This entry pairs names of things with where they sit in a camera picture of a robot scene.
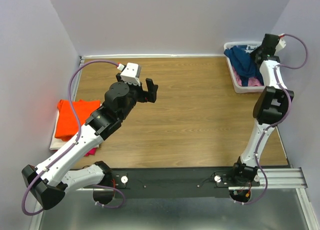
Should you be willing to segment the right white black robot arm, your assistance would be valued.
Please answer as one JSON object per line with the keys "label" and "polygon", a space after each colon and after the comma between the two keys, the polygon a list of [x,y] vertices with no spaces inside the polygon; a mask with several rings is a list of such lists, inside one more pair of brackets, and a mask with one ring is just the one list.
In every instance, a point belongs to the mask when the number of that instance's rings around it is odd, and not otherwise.
{"label": "right white black robot arm", "polygon": [[252,185],[261,169],[260,157],[270,134],[289,114],[294,92],[285,86],[280,59],[276,56],[286,46],[285,36],[265,34],[261,45],[250,53],[264,89],[253,108],[254,127],[247,147],[227,177],[234,186]]}

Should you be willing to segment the navy blue printed t-shirt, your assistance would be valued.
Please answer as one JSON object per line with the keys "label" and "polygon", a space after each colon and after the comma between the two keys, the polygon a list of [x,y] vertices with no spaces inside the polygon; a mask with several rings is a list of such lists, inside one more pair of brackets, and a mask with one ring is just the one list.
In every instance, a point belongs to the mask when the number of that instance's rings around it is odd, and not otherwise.
{"label": "navy blue printed t-shirt", "polygon": [[234,67],[240,76],[246,78],[256,77],[264,85],[262,74],[249,53],[237,46],[233,46],[226,49],[224,55],[229,58],[231,67]]}

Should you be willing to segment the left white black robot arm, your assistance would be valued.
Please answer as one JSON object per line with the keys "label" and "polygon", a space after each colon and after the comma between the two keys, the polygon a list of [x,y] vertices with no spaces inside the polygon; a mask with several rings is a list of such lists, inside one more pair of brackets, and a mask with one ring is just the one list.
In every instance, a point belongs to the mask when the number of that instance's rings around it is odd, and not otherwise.
{"label": "left white black robot arm", "polygon": [[55,207],[66,193],[97,185],[116,191],[112,170],[98,161],[91,166],[72,170],[74,164],[89,150],[103,143],[122,125],[136,103],[157,100],[158,85],[147,78],[142,85],[126,83],[120,75],[104,95],[104,102],[93,111],[80,131],[60,150],[37,166],[27,165],[21,173],[27,187],[44,210]]}

